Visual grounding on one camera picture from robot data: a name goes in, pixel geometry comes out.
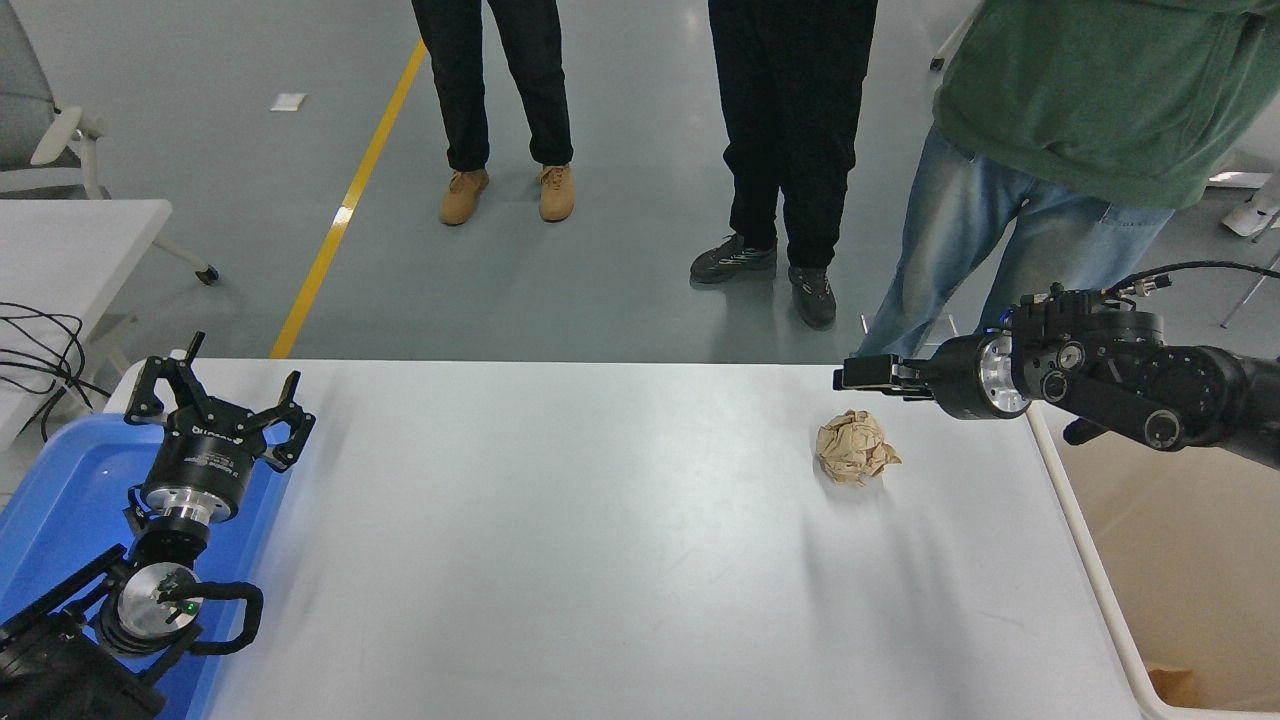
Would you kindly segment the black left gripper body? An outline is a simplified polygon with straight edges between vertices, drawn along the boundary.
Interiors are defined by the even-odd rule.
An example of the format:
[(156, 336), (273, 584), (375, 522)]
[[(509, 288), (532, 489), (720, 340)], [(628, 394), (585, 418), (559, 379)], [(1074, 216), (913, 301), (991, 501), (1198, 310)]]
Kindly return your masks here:
[(264, 427), (247, 416), (211, 420), (206, 413), (169, 413), (164, 425), (166, 434), (142, 484), (146, 506), (237, 511), (266, 448)]

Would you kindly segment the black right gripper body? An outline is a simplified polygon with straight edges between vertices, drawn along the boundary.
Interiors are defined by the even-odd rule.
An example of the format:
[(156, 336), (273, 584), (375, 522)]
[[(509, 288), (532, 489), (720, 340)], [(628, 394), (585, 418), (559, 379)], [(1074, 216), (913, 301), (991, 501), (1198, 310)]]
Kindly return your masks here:
[(986, 334), (955, 337), (932, 356), (932, 395), (950, 415), (961, 420), (996, 419), (980, 380), (980, 360), (989, 338)]

